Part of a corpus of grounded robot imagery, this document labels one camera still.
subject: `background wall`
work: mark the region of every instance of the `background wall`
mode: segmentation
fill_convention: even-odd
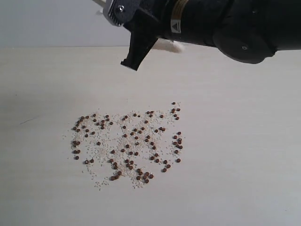
[[[128,45],[129,32],[100,9],[92,0],[0,1],[0,48]]]

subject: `white table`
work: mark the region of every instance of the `white table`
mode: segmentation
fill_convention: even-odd
[[[188,46],[0,50],[1,226],[299,226],[301,52],[259,65]],[[70,128],[97,110],[182,107],[186,152],[145,188],[98,191],[72,159]]]

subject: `robotic arm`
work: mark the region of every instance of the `robotic arm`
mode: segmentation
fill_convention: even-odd
[[[131,32],[121,64],[136,71],[158,38],[218,48],[249,64],[301,49],[300,0],[107,0],[103,13]]]

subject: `white surface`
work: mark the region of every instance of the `white surface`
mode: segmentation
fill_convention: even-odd
[[[127,46],[92,0],[0,1],[0,47]]]
[[[119,65],[127,48],[0,50],[0,225],[300,225],[301,52],[244,65],[187,49],[152,51],[138,72]],[[95,189],[71,157],[74,120],[172,101],[181,165]]]

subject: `yellow label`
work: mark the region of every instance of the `yellow label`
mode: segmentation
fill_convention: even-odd
[[[180,20],[181,19],[184,7],[188,1],[189,0],[178,0],[176,2],[176,4],[174,5],[172,14],[171,14],[171,20]]]

